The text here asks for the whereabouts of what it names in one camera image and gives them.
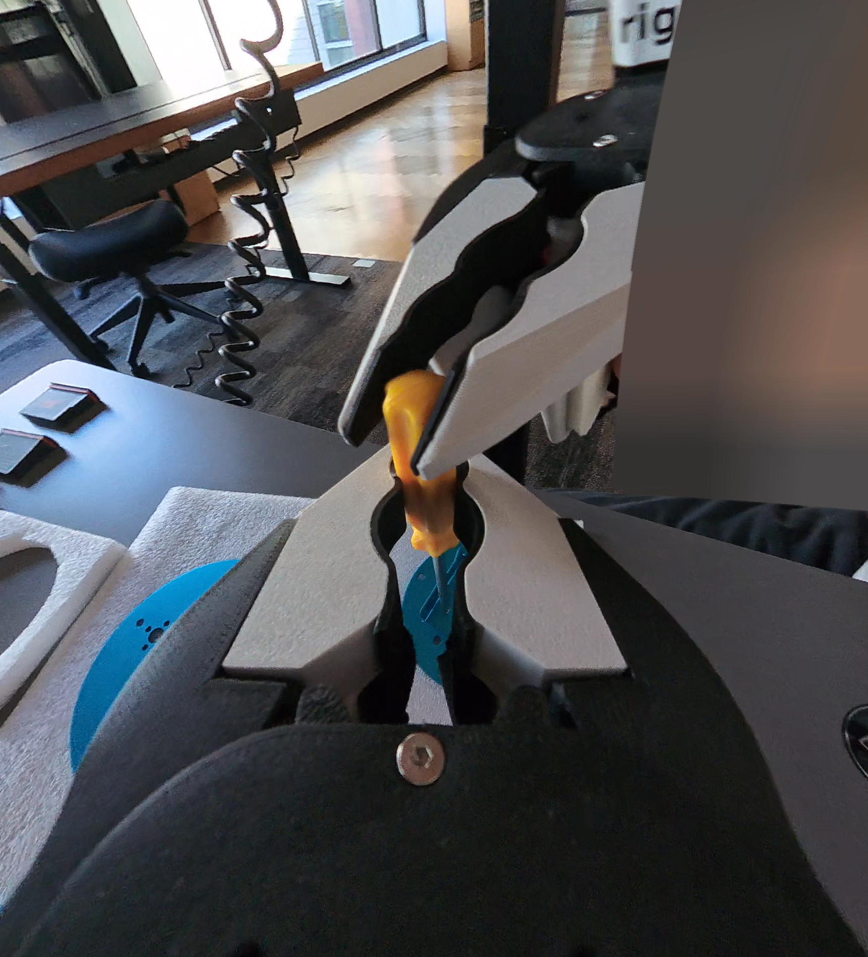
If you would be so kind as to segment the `dark pants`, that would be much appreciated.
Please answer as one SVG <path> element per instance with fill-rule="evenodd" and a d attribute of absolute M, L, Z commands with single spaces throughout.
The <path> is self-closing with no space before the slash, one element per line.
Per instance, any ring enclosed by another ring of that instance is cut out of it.
<path fill-rule="evenodd" d="M 682 496 L 557 493 L 586 504 L 853 577 L 868 559 L 868 513 Z"/>

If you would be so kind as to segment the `wooden column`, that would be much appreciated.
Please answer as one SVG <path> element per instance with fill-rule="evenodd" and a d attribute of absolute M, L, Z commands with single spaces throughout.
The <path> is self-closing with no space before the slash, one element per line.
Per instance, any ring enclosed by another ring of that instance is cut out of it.
<path fill-rule="evenodd" d="M 486 63 L 486 2 L 444 2 L 447 65 L 451 72 L 469 71 Z"/>

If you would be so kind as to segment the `yellow handled screwdriver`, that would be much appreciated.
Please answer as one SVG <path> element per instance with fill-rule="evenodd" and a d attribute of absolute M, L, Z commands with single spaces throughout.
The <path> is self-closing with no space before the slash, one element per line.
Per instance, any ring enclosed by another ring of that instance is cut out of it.
<path fill-rule="evenodd" d="M 397 376 L 385 388 L 382 412 L 393 468 L 402 486 L 405 516 L 414 530 L 412 545 L 433 558 L 440 604 L 447 608 L 450 590 L 443 556 L 460 543 L 454 532 L 457 469 L 425 479 L 411 466 L 443 384 L 442 376 L 427 369 Z"/>

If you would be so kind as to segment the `black shelving unit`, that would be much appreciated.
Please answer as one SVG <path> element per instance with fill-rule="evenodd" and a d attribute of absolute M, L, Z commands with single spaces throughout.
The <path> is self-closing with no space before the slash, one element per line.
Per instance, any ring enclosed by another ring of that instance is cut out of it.
<path fill-rule="evenodd" d="M 136 85 L 100 2 L 0 2 L 0 127 Z"/>

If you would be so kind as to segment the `window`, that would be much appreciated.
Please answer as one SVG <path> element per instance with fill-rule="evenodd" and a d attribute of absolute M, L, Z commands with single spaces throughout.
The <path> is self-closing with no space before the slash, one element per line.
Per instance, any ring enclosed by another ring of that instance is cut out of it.
<path fill-rule="evenodd" d="M 161 78 L 206 78 L 222 71 L 260 72 L 243 42 L 272 38 L 281 12 L 282 34 L 268 64 L 319 63 L 325 79 L 378 70 L 400 60 L 449 61 L 442 2 L 416 1 L 129 1 L 104 2 L 105 15 L 135 62 L 148 55 Z"/>

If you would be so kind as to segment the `black desk leg frame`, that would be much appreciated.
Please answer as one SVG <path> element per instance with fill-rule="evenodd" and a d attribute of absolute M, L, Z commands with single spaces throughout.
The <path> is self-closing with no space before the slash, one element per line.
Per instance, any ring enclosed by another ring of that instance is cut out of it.
<path fill-rule="evenodd" d="M 514 136 L 550 110 L 558 89 L 564 1 L 488 1 L 484 150 L 519 156 Z"/>

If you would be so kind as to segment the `blue perforated mounting disc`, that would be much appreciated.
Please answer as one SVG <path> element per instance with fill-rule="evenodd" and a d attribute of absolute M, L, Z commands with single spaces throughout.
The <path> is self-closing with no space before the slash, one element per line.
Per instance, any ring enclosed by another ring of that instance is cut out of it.
<path fill-rule="evenodd" d="M 432 681 L 438 685 L 441 685 L 442 679 L 440 675 L 439 657 L 446 650 L 447 641 L 451 636 L 453 616 L 449 631 L 442 632 L 439 629 L 432 628 L 429 625 L 419 621 L 414 614 L 405 610 L 405 593 L 402 598 L 402 615 L 404 625 L 414 640 L 416 665 Z"/>

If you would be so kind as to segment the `blue disc with rectangular cutout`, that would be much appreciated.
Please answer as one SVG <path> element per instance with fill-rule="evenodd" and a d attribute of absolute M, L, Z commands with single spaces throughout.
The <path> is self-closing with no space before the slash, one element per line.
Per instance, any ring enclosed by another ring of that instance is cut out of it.
<path fill-rule="evenodd" d="M 106 713 L 164 632 L 236 564 L 236 560 L 218 561 L 183 573 L 144 599 L 106 640 L 74 706 L 69 734 L 73 772 Z"/>

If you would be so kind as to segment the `white foam sheet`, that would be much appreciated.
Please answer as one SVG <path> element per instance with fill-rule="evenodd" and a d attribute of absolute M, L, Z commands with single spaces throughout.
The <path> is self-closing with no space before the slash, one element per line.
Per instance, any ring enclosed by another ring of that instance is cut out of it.
<path fill-rule="evenodd" d="M 69 793 L 72 714 L 98 652 L 144 599 L 183 573 L 240 560 L 311 499 L 171 488 L 0 727 L 0 909 Z"/>

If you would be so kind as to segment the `blue metal bracket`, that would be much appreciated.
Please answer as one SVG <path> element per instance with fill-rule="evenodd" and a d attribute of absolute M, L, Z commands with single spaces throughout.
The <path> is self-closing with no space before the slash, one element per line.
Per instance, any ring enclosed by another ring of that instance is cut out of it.
<path fill-rule="evenodd" d="M 463 544 L 449 549 L 437 559 L 428 557 L 416 569 L 405 592 L 405 610 L 442 632 L 449 631 L 455 602 L 456 580 L 467 557 Z M 444 600 L 438 587 L 437 568 L 445 576 Z"/>

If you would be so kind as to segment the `black saddle stool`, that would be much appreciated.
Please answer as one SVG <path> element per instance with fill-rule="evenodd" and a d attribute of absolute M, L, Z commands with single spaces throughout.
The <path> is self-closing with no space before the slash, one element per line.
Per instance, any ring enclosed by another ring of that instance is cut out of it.
<path fill-rule="evenodd" d="M 181 209 L 171 201 L 159 199 L 80 230 L 39 233 L 32 238 L 28 254 L 46 278 L 79 283 L 83 292 L 119 277 L 134 281 L 136 294 L 93 329 L 89 337 L 107 348 L 102 335 L 134 319 L 128 363 L 132 374 L 146 378 L 151 373 L 139 360 L 139 354 L 158 316 L 170 323 L 174 314 L 180 312 L 223 327 L 228 341 L 239 338 L 236 329 L 225 325 L 222 317 L 186 302 L 189 295 L 221 288 L 221 282 L 159 286 L 149 278 L 150 269 L 176 255 L 187 235 L 188 223 Z"/>

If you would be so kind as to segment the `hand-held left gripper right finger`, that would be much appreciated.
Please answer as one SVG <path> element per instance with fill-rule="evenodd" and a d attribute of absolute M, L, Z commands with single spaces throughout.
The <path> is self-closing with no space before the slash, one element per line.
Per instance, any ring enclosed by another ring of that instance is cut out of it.
<path fill-rule="evenodd" d="M 454 724 L 486 724 L 521 686 L 626 671 L 571 540 L 538 497 L 485 457 L 459 486 L 455 530 L 467 550 L 449 638 Z"/>

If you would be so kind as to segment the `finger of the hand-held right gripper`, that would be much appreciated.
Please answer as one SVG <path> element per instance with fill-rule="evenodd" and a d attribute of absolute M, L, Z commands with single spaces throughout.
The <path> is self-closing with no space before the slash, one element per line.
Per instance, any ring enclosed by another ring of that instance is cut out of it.
<path fill-rule="evenodd" d="M 489 178 L 416 242 L 340 413 L 338 430 L 349 445 L 379 424 L 392 378 L 426 368 L 491 287 L 516 289 L 539 267 L 546 221 L 543 194 L 527 180 Z"/>
<path fill-rule="evenodd" d="M 575 252 L 532 281 L 511 320 L 470 349 L 416 472 L 434 478 L 495 445 L 622 349 L 644 182 L 596 196 Z"/>

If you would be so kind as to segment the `small black box red trim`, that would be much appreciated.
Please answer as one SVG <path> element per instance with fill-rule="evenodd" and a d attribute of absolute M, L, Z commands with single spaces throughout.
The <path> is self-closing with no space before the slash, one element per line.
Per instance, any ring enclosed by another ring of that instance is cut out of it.
<path fill-rule="evenodd" d="M 20 430 L 0 431 L 0 481 L 29 487 L 66 458 L 56 440 Z"/>
<path fill-rule="evenodd" d="M 73 433 L 105 409 L 105 402 L 91 389 L 51 383 L 19 413 L 35 424 Z"/>

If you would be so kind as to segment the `small brown cardboard box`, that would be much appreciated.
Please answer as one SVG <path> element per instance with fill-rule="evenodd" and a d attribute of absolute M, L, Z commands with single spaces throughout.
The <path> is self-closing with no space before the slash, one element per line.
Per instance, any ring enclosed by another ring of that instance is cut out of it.
<path fill-rule="evenodd" d="M 194 226 L 220 211 L 217 192 L 206 171 L 174 184 L 189 226 Z"/>

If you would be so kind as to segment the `white foam frame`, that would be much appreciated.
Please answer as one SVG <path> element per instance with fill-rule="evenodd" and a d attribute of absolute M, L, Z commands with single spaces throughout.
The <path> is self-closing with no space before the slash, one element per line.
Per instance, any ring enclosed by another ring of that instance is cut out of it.
<path fill-rule="evenodd" d="M 29 622 L 0 652 L 0 709 L 53 651 L 126 552 L 113 540 L 0 510 L 0 559 L 32 549 L 50 552 L 57 570 Z"/>

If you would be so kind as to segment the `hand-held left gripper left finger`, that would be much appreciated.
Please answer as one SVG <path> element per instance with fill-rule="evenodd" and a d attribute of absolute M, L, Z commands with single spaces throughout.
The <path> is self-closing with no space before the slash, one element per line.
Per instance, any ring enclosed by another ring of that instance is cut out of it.
<path fill-rule="evenodd" d="M 390 554 L 406 526 L 391 462 L 377 452 L 296 520 L 225 673 L 329 686 L 357 720 L 407 723 L 414 644 Z"/>

